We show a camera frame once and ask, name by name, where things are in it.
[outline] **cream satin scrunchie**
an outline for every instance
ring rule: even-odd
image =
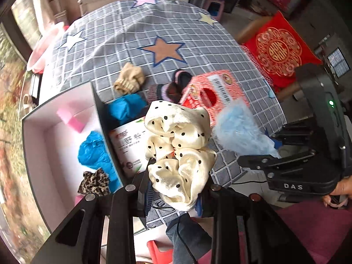
[[[144,122],[151,131],[146,158],[157,161],[148,166],[153,188],[175,209],[193,209],[217,157],[205,147],[211,134],[208,112],[154,101]]]

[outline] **gold floral pattern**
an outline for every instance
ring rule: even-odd
[[[302,65],[302,47],[285,29],[268,27],[256,37],[257,59],[270,75],[290,77]]]

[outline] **person's hand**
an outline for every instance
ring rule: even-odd
[[[352,199],[352,176],[339,181],[330,195],[348,195],[348,197]],[[325,207],[331,204],[330,195],[323,196]]]

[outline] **beige knitted glove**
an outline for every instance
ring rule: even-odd
[[[114,87],[121,95],[131,94],[139,90],[144,80],[142,69],[128,62],[121,69],[119,78],[114,82]]]

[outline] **tablecloth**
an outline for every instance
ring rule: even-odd
[[[172,58],[158,61],[155,53],[143,49],[158,39],[177,48]],[[277,99],[268,96],[268,84],[223,26],[204,9],[175,0],[118,1],[78,19],[55,43],[42,88],[54,96],[91,80],[101,100],[109,102],[119,97],[113,83],[126,62],[142,68],[146,81],[139,94],[144,98],[150,85],[170,82],[177,68],[192,75],[229,70],[262,130],[271,134],[286,122]],[[229,186],[243,173],[237,155],[214,139],[209,147],[218,153],[213,181]],[[154,205],[163,205],[157,195]],[[161,225],[177,215],[171,209],[152,209],[147,224]]]

